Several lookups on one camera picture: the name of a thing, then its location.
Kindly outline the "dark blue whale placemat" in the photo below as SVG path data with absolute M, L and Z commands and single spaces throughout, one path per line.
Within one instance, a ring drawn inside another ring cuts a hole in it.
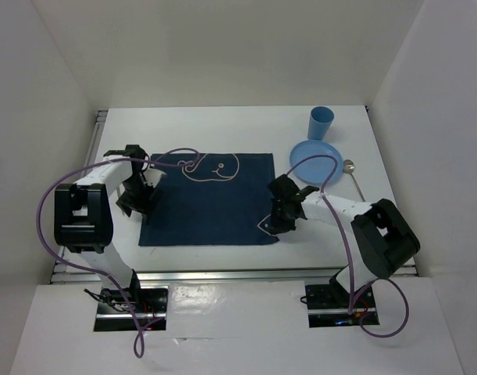
M 272 245 L 267 232 L 275 177 L 270 153 L 154 154 L 166 173 L 162 197 L 141 224 L 138 244 L 153 246 Z

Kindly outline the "light blue plastic plate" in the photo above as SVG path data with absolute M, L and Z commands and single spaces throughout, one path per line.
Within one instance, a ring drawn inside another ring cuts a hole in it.
M 297 179 L 313 186 L 336 183 L 343 172 L 339 151 L 324 141 L 306 140 L 290 152 L 290 170 Z

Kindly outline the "silver metal spoon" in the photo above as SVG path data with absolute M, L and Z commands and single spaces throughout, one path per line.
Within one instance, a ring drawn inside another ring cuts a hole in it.
M 355 164 L 352 160 L 350 159 L 345 159 L 344 160 L 344 164 L 343 164 L 343 172 L 346 173 L 347 175 L 349 175 L 353 181 L 353 184 L 359 194 L 359 197 L 360 199 L 365 202 L 366 199 L 365 199 L 365 196 L 359 186 L 359 183 L 357 182 L 356 180 L 356 177 L 354 175 L 354 171 L 355 171 Z

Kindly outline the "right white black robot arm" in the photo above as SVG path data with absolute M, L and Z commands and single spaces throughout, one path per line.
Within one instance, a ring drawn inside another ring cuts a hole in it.
M 329 297 L 335 305 L 353 310 L 363 287 L 390 278 L 420 249 L 415 233 L 388 199 L 358 202 L 318 187 L 300 189 L 285 174 L 268 189 L 272 193 L 269 234 L 295 230 L 299 219 L 332 224 L 339 230 L 348 264 L 329 281 Z

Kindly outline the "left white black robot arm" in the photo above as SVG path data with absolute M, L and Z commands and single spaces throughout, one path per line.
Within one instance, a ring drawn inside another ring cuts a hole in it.
M 112 243 L 114 224 L 109 198 L 120 188 L 116 205 L 126 216 L 139 213 L 150 218 L 162 192 L 144 175 L 147 153 L 139 145 L 105 153 L 97 166 L 73 184 L 59 184 L 54 191 L 54 236 L 58 245 L 78 254 L 99 272 L 103 298 L 126 312 L 139 309 L 143 292 L 136 271 L 122 260 Z

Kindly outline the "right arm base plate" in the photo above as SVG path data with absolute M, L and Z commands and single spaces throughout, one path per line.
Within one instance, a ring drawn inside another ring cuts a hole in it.
M 307 306 L 310 328 L 358 326 L 361 318 L 364 325 L 379 325 L 372 289 L 357 300 L 352 315 L 347 312 L 348 301 L 337 301 L 328 284 L 309 284 L 304 289 L 305 294 L 299 300 Z

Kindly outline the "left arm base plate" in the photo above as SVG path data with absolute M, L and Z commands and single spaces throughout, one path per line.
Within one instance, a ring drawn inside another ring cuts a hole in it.
M 128 305 L 118 291 L 101 289 L 100 292 L 87 292 L 96 302 L 94 321 L 95 332 L 135 331 L 136 325 Z M 148 331 L 166 329 L 169 287 L 146 287 L 139 290 L 138 300 L 130 300 L 140 327 Z

